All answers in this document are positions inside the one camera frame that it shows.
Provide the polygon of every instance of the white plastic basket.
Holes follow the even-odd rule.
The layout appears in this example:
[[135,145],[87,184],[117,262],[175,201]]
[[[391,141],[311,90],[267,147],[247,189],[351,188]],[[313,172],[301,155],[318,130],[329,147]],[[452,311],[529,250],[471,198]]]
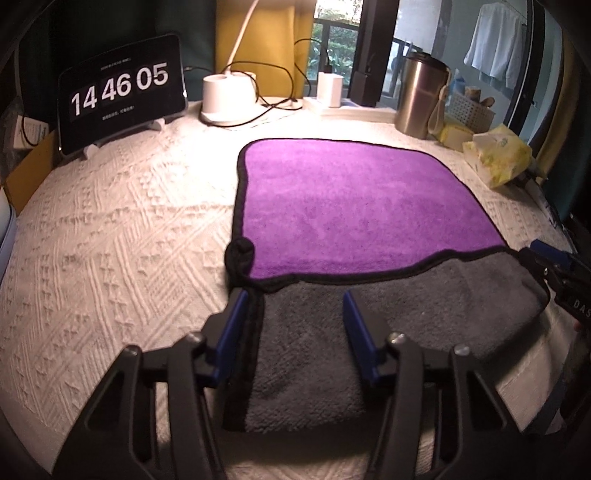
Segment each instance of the white plastic basket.
[[446,113],[476,134],[488,132],[495,118],[495,113],[490,108],[486,108],[457,92],[452,92],[452,99]]

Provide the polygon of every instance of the white power strip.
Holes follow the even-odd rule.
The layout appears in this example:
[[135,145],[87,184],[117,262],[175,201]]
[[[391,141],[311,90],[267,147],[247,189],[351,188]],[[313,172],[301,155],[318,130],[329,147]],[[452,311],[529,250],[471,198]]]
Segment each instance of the white power strip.
[[335,120],[360,120],[362,122],[376,122],[381,124],[393,124],[396,118],[396,110],[389,107],[367,107],[343,99],[341,106],[330,108],[320,103],[315,97],[304,98],[304,110],[308,110],[322,118]]

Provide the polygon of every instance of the yellow curtain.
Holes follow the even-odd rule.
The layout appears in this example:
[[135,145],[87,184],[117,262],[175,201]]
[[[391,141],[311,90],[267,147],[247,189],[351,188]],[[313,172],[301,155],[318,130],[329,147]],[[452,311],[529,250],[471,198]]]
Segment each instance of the yellow curtain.
[[574,114],[579,101],[580,60],[573,44],[566,35],[562,35],[564,74],[562,87],[556,104],[556,112],[550,124],[548,135],[542,145],[540,153],[536,158],[538,168],[547,175],[558,158],[558,154],[569,134],[570,126],[573,123]]
[[[216,69],[228,61],[236,37],[252,0],[218,0],[216,21]],[[294,62],[305,72],[314,24],[316,0],[261,0],[246,29],[236,61],[263,61],[285,67],[295,80],[295,96],[301,97],[305,80]],[[261,95],[288,97],[291,80],[278,68],[239,64],[233,69],[256,74]]]

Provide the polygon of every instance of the stainless steel thermos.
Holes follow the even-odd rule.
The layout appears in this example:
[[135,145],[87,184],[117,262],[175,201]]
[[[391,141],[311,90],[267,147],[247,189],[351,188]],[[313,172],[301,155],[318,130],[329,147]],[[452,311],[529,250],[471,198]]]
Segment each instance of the stainless steel thermos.
[[428,53],[410,53],[405,59],[396,129],[414,138],[438,134],[451,75],[447,65]]

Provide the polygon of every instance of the digital clock display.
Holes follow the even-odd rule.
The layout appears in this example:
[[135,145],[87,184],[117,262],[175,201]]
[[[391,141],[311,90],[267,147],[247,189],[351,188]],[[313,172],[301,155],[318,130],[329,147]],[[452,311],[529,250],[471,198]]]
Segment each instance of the digital clock display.
[[65,156],[187,108],[180,43],[164,35],[116,48],[66,70],[59,80]]

